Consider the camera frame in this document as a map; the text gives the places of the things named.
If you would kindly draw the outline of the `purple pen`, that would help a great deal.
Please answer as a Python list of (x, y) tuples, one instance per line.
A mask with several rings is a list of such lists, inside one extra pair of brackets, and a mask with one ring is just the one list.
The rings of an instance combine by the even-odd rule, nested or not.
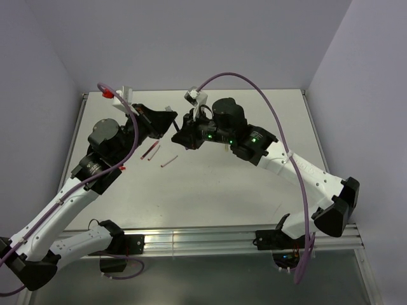
[(176, 129), (176, 131), (178, 132), (180, 130), (180, 128), (179, 128), (179, 125), (177, 124), (177, 122), (173, 121), (173, 125), (174, 125), (174, 128)]

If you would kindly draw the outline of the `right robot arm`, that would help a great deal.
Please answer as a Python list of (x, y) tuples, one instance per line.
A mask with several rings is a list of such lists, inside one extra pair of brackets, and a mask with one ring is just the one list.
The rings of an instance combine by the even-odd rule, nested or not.
[(308, 206), (302, 212), (286, 214), (272, 230), (277, 248), (290, 247), (306, 233), (317, 231), (339, 238), (357, 205), (358, 180), (331, 175), (286, 149), (275, 135), (249, 124), (244, 109), (233, 98), (214, 102), (211, 118), (199, 107), (191, 109), (172, 141), (192, 150), (204, 142), (228, 144), (236, 157), (300, 187)]

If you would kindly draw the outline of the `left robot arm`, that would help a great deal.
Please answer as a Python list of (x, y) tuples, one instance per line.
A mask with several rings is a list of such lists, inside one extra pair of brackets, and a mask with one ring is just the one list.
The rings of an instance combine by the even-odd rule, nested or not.
[(135, 104), (124, 125), (111, 118), (98, 121), (88, 136), (86, 156), (51, 202), (21, 231), (1, 238), (1, 264), (35, 291), (66, 265), (97, 252), (118, 254), (125, 248), (122, 228), (100, 221), (84, 233), (61, 240), (60, 234), (121, 175), (120, 167), (146, 138), (160, 139), (177, 118), (175, 111), (154, 111)]

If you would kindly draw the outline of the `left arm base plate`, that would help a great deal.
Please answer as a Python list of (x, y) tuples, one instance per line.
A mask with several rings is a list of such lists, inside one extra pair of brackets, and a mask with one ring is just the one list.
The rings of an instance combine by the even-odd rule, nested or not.
[(125, 234), (122, 237), (113, 238), (105, 250), (93, 252), (90, 256), (100, 254), (140, 255), (144, 251), (144, 240), (145, 236), (143, 234)]

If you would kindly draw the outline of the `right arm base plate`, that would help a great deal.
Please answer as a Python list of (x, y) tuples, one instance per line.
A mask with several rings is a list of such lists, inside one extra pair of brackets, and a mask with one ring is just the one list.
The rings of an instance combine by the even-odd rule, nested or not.
[(252, 244), (258, 250), (296, 250), (305, 247), (305, 236), (292, 239), (281, 230), (257, 230)]

